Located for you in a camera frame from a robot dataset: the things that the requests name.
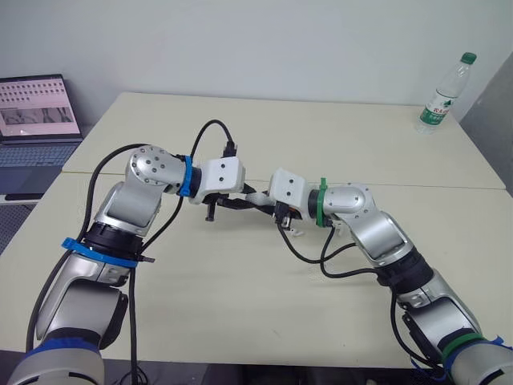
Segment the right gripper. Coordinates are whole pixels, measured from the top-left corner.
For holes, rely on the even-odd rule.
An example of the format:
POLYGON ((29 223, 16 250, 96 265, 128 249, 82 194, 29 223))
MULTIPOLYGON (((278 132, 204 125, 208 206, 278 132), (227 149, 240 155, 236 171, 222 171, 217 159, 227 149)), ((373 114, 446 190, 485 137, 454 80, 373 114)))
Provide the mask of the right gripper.
POLYGON ((253 207, 269 216, 273 216, 280 229, 290 229, 293 220, 302 221, 303 215, 299 208, 277 201, 275 205, 257 205, 253 207))

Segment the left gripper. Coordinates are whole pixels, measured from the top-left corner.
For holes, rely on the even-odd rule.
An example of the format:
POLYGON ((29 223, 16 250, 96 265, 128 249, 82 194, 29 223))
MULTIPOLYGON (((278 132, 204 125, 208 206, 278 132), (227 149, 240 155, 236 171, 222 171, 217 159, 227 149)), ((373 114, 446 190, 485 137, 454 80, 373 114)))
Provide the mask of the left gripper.
MULTIPOLYGON (((250 193, 256 193, 254 187, 250 186, 249 184, 244 183, 244 187, 242 190, 243 194, 250 194, 250 193)), ((246 210, 246 209, 255 209, 257 206, 253 204, 250 201, 246 201, 240 198, 229 198, 228 194, 223 193, 211 193, 208 194, 204 200, 203 203, 207 205, 207 215, 205 217, 205 220, 208 222, 214 222, 215 220, 215 214, 216 214, 216 207, 224 207, 226 209, 232 209, 232 210, 246 210)))

